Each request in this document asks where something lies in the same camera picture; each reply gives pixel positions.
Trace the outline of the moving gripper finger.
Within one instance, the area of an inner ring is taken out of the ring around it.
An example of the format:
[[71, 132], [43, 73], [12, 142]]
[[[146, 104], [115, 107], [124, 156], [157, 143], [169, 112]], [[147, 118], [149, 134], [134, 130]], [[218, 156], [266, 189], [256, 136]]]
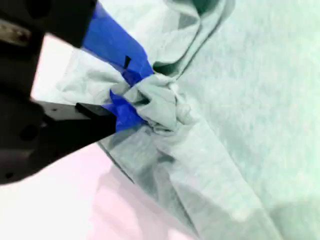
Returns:
[[47, 33], [110, 64], [131, 86], [154, 73], [144, 48], [98, 0], [39, 0], [37, 16]]

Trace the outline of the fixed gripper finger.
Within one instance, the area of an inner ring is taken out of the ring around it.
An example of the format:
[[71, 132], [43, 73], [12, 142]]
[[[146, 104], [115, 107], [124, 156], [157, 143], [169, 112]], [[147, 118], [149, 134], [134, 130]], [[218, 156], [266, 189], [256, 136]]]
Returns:
[[44, 101], [42, 108], [42, 153], [49, 163], [144, 122], [127, 100], [114, 93], [103, 105]]

